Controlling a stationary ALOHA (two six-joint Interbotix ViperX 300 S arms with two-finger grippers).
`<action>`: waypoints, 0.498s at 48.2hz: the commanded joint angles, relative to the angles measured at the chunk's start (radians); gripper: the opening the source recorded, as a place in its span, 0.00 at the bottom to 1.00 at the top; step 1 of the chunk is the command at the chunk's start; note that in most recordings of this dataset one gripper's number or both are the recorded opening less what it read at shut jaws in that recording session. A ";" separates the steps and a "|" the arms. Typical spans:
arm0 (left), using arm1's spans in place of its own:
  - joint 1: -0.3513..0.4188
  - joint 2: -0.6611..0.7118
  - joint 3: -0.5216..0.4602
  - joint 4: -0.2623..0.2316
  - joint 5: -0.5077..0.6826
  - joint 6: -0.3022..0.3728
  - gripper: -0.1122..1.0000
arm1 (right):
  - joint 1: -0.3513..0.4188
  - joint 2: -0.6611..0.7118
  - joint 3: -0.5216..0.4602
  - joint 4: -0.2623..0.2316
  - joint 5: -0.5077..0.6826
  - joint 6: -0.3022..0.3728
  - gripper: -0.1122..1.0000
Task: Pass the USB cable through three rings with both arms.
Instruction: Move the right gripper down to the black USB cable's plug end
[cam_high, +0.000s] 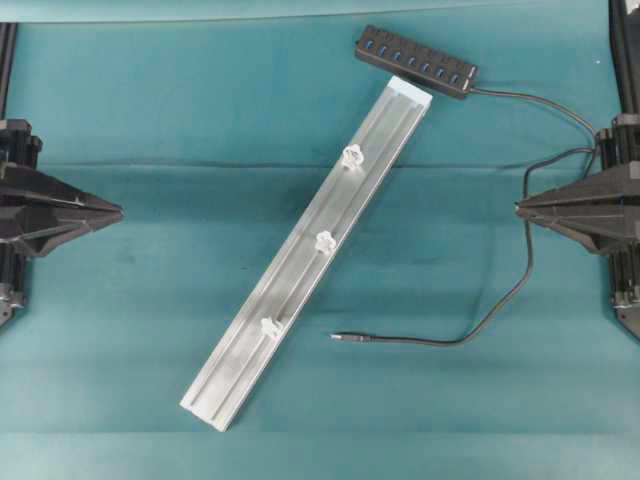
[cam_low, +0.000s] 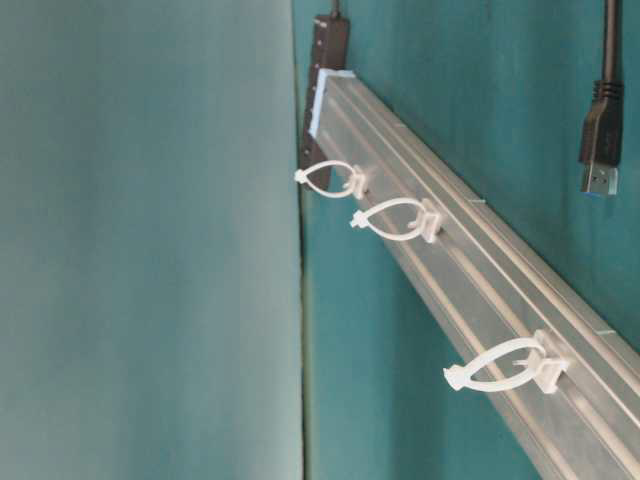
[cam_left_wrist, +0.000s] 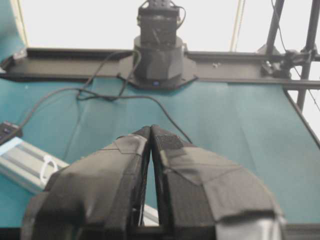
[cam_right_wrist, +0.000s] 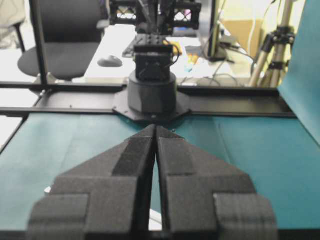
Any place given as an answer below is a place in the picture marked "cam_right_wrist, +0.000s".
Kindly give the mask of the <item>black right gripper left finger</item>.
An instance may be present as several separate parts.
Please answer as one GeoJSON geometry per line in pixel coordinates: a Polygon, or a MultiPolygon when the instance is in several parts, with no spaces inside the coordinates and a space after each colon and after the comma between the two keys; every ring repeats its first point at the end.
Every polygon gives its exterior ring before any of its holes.
{"type": "Polygon", "coordinates": [[[131,240],[149,228],[155,125],[58,175],[33,207],[29,240],[131,240]]]}

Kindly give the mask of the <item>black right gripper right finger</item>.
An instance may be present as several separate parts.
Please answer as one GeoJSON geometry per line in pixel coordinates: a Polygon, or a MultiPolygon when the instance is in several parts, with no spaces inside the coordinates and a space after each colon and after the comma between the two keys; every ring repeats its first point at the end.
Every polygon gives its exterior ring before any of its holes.
{"type": "Polygon", "coordinates": [[[276,240],[270,201],[250,176],[157,127],[163,227],[174,240],[276,240]]]}

